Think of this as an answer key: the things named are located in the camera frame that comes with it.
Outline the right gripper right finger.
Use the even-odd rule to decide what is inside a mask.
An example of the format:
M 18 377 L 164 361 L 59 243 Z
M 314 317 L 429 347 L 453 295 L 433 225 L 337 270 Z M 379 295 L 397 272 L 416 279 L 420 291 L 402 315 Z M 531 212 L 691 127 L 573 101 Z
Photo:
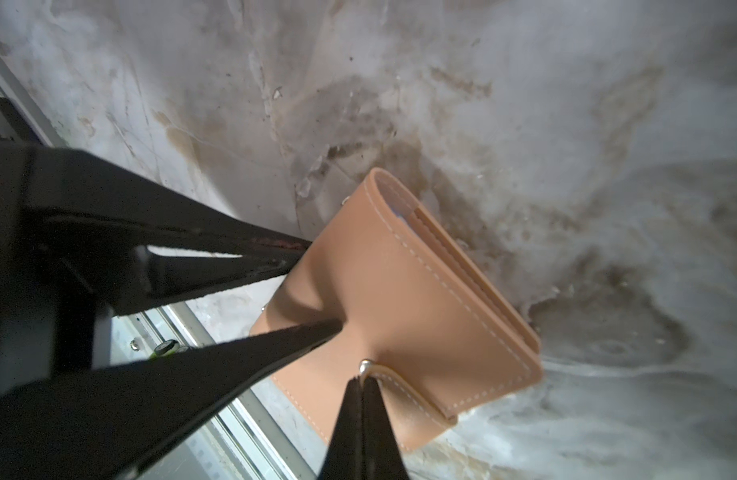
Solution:
M 364 479 L 408 480 L 378 382 L 364 379 Z

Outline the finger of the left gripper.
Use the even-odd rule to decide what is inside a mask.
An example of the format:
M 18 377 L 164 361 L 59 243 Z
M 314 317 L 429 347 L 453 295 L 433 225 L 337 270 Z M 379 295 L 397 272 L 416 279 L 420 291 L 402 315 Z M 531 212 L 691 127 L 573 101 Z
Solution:
M 0 398 L 0 479 L 134 479 L 340 331 L 318 321 L 20 387 Z

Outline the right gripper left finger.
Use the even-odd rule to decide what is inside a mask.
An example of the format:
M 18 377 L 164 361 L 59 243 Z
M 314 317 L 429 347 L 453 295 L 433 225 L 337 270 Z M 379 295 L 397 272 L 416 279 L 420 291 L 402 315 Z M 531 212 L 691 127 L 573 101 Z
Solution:
M 348 381 L 338 420 L 328 445 L 326 459 L 318 474 L 320 480 L 358 480 L 364 478 L 362 446 L 362 384 L 360 378 Z

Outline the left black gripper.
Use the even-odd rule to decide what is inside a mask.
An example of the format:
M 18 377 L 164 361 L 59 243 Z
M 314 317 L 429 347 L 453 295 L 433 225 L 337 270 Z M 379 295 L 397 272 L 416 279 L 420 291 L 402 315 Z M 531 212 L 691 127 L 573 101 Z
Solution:
M 308 247 L 88 152 L 0 141 L 0 396 L 108 366 L 96 300 L 128 315 L 196 299 L 288 273 Z

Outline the pink leather card holder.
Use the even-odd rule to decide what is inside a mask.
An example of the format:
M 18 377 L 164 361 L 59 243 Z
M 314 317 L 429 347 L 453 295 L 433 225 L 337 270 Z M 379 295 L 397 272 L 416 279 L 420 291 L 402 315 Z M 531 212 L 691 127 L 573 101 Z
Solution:
M 274 383 L 322 440 L 350 379 L 376 379 L 400 448 L 542 378 L 540 341 L 414 195 L 375 168 L 288 273 L 252 326 L 337 319 L 342 332 Z

